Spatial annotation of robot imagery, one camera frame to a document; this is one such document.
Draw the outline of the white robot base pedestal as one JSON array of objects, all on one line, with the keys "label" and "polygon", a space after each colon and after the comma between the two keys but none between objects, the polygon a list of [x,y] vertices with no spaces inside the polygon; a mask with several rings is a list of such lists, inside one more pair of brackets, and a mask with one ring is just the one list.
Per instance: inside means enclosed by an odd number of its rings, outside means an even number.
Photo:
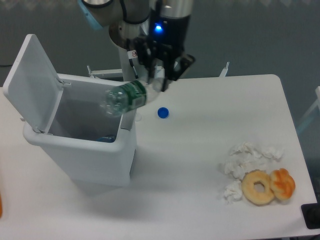
[{"label": "white robot base pedestal", "polygon": [[147,76],[147,70],[138,61],[133,40],[140,35],[146,35],[148,27],[148,20],[139,24],[130,24],[121,20],[109,26],[109,36],[118,48],[122,76],[125,82],[143,79]]}]

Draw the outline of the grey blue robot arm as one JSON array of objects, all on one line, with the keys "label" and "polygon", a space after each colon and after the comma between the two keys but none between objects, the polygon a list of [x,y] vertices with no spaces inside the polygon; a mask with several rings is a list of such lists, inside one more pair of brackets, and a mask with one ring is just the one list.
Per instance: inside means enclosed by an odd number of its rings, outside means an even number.
[{"label": "grey blue robot arm", "polygon": [[80,0],[78,4],[92,28],[108,27],[124,81],[155,78],[156,65],[162,62],[160,91],[164,92],[195,62],[185,52],[192,0]]}]

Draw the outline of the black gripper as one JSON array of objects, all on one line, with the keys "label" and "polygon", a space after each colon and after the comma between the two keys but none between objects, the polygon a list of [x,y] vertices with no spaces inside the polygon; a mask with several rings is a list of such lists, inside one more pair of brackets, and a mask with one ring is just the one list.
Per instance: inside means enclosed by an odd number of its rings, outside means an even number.
[{"label": "black gripper", "polygon": [[152,83],[155,78],[157,59],[163,61],[162,92],[165,92],[169,84],[177,81],[196,61],[194,56],[183,54],[190,18],[189,15],[168,17],[151,14],[148,36],[138,36],[133,40],[139,64],[147,70],[147,83]]}]

